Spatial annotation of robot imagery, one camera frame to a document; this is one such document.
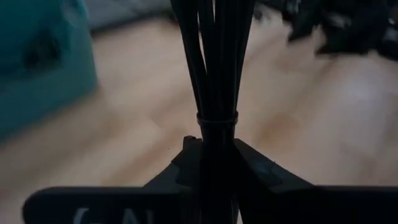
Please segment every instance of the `teal fabric bag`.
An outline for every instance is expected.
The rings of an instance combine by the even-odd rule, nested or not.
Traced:
[[[2,0],[0,30],[0,139],[95,89],[83,2]]]

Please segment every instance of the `blurry black object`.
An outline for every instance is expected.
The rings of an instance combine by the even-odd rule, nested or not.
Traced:
[[[327,50],[361,54],[375,46],[373,41],[382,33],[376,24],[388,18],[381,13],[386,8],[375,3],[379,11],[370,13],[362,3],[358,7],[354,1],[338,5],[338,13],[355,15],[351,24],[355,31],[331,23],[336,30],[328,37]],[[234,138],[254,4],[254,0],[217,0],[213,9],[211,0],[172,0],[202,139],[185,137],[183,149],[171,165],[142,188],[53,188],[38,192],[24,205],[25,222],[230,224],[237,223],[238,209],[243,223],[248,224],[397,222],[398,189],[312,185]],[[291,41],[310,35],[310,27],[325,23],[318,12],[324,9],[323,3],[308,0],[302,6],[305,13],[300,12],[300,4],[280,9],[286,13],[285,20],[293,24]],[[286,2],[273,7],[279,6],[286,6]],[[328,13],[337,14],[333,6],[336,4],[327,7]],[[373,20],[363,18],[363,25],[360,18],[367,12]],[[361,44],[347,46],[359,34],[363,35],[358,39]]]

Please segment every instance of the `wooden floor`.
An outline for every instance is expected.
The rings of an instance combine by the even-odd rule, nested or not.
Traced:
[[[254,24],[237,137],[315,184],[398,185],[398,66],[314,59],[319,37],[287,48],[278,19]],[[95,93],[0,148],[0,223],[20,223],[35,190],[143,185],[199,136],[178,29],[131,24],[94,40]]]

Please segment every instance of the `teal box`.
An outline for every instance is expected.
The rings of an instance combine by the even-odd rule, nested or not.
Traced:
[[[1,1],[0,30],[0,139],[95,89],[81,1]]]

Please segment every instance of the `floor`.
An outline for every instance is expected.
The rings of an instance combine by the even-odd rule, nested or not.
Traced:
[[[237,137],[315,184],[397,185],[397,65],[314,58],[278,19],[253,24]],[[0,148],[0,223],[35,190],[143,185],[199,136],[178,29],[154,19],[97,35],[99,87]]]

